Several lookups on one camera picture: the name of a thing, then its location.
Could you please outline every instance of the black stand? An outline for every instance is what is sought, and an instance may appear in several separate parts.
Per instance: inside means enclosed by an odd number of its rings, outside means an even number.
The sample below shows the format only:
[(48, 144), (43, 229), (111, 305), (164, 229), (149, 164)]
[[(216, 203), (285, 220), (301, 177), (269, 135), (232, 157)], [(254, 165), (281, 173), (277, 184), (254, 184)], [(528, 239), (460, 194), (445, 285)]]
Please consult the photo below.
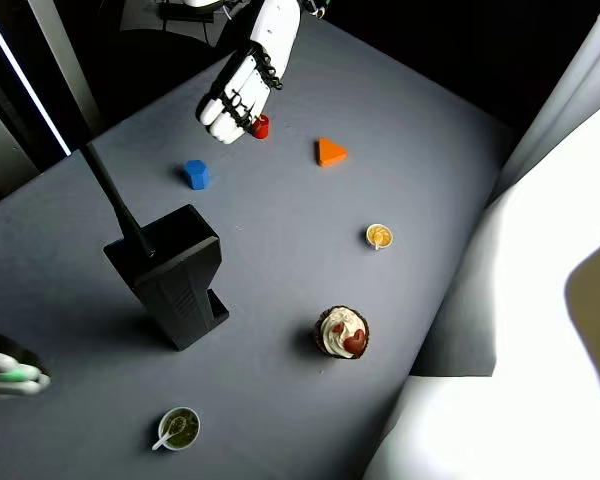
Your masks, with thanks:
[(220, 240), (191, 205), (138, 227), (90, 145), (87, 163), (114, 206), (124, 238), (104, 252), (178, 350), (229, 317), (208, 290), (222, 255)]

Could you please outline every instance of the black antenna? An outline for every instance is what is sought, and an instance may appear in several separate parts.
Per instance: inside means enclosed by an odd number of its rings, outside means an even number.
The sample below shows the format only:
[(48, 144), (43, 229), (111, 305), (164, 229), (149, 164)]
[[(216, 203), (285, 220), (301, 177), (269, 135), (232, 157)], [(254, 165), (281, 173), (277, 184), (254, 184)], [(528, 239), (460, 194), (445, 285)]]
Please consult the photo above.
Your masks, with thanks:
[(143, 254), (147, 258), (152, 257), (156, 251), (155, 248), (153, 248), (146, 239), (140, 225), (138, 225), (138, 222), (136, 222), (136, 219), (133, 218), (133, 215), (131, 215), (131, 212), (129, 212), (129, 209), (122, 201), (118, 189), (111, 181), (111, 177), (109, 177), (109, 173), (107, 172), (107, 169), (104, 168), (93, 145), (90, 143), (87, 144), (80, 149), (80, 152), (82, 152), (82, 156), (87, 161), (87, 164), (98, 180), (100, 187), (107, 195), (111, 206), (113, 206), (116, 217), (118, 217), (120, 230), (122, 230), (122, 236), (127, 242), (135, 247), (138, 253)]

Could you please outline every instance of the cupcake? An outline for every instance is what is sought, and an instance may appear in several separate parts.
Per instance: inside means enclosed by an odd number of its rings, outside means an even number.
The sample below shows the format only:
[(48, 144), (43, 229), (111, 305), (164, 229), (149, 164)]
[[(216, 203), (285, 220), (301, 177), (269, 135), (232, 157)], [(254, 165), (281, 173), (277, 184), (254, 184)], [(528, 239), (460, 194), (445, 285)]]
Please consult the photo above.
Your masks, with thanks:
[(334, 358), (360, 358), (369, 343), (369, 325), (355, 310), (342, 305), (322, 312), (314, 336), (318, 348)]

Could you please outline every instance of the orange triangle block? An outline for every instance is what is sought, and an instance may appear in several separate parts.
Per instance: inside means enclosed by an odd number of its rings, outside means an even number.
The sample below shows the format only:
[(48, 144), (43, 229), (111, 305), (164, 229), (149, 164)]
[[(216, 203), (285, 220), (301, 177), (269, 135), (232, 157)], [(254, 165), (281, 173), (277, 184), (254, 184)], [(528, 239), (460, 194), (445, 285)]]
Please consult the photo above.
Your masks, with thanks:
[(347, 151), (328, 138), (318, 140), (318, 165), (330, 167), (347, 158)]

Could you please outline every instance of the black container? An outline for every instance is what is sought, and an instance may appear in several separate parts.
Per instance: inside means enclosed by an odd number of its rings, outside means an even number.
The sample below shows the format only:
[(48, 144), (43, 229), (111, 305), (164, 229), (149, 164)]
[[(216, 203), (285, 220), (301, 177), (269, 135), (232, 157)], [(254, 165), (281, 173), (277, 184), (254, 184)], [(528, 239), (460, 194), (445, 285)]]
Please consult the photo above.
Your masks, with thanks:
[(155, 249), (153, 256), (127, 239), (104, 252), (176, 348), (184, 350), (229, 317), (208, 290), (222, 261), (220, 240), (192, 205), (150, 223), (142, 233)]

